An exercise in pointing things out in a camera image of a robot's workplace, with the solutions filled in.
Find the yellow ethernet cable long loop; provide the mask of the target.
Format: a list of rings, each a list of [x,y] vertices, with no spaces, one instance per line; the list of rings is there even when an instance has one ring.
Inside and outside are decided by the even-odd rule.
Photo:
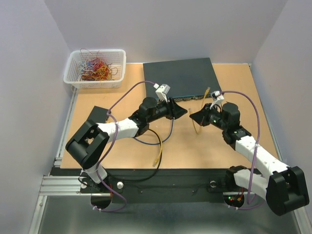
[[[202,114],[202,109],[204,108],[204,101],[207,97],[207,95],[209,94],[209,90],[210,90],[210,87],[208,87],[204,93],[204,96],[203,96],[203,99],[202,99],[202,102],[201,102],[201,109],[200,111],[196,112],[196,113],[193,113],[192,112],[192,109],[189,108],[189,116],[190,118],[192,119],[192,124],[193,124],[193,128],[196,132],[197,135],[199,135],[202,131],[202,118],[203,118],[203,114]],[[195,126],[195,123],[197,123],[199,125],[199,129],[196,128]]]

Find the large blue rack network switch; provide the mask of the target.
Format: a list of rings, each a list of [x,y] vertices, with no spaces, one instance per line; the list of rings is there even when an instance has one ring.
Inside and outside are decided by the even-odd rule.
[[[194,58],[143,64],[144,79],[170,86],[168,97],[190,98],[220,91],[210,58]]]

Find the black ethernet cable teal plug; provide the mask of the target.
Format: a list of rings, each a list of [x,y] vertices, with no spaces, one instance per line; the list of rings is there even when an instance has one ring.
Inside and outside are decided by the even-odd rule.
[[[124,181],[124,182],[136,183],[136,182],[146,181],[146,180],[151,179],[152,177],[154,177],[156,175],[156,173],[159,170],[159,167],[160,167],[160,164],[161,164],[161,160],[162,160],[163,142],[161,140],[161,137],[159,136],[159,134],[156,131],[154,131],[152,129],[148,129],[148,131],[151,131],[152,133],[154,133],[156,135],[156,137],[158,138],[158,141],[159,141],[159,143],[157,143],[157,145],[160,145],[159,155],[158,155],[157,159],[154,161],[153,168],[133,169],[133,172],[129,173],[129,175],[131,175],[131,176],[139,176],[140,178],[137,178],[137,179],[129,179],[129,178],[125,178],[125,177],[118,177],[118,176],[115,176],[115,175],[111,174],[110,171],[107,171],[107,175],[109,177],[111,177],[113,179],[116,179],[116,180],[121,180],[121,181]],[[143,177],[141,175],[141,172],[145,172],[145,171],[153,171],[153,173],[151,175],[147,176],[147,177]]]

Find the small black network switch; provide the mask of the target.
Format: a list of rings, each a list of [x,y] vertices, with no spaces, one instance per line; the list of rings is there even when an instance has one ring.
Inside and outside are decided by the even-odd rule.
[[[94,106],[91,110],[87,120],[91,120],[94,123],[106,123],[108,116],[107,116],[108,109]]]

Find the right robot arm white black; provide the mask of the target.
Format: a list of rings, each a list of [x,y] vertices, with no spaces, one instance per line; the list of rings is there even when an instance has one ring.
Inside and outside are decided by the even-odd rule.
[[[220,111],[208,103],[200,111],[190,114],[190,118],[202,127],[213,125],[219,128],[228,145],[248,161],[255,161],[258,175],[244,166],[232,166],[226,171],[224,184],[228,190],[250,188],[278,216],[309,204],[304,172],[297,166],[288,166],[256,144],[251,133],[240,124],[236,104],[228,102]]]

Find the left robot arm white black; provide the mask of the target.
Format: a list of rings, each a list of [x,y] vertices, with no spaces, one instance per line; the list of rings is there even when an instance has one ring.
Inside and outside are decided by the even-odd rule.
[[[172,98],[157,102],[153,97],[146,97],[138,110],[128,118],[116,123],[95,123],[85,121],[67,142],[65,149],[92,179],[92,187],[97,192],[108,188],[107,172],[98,165],[98,161],[107,143],[123,138],[134,138],[149,129],[149,123],[162,117],[178,119],[187,110],[179,106]]]

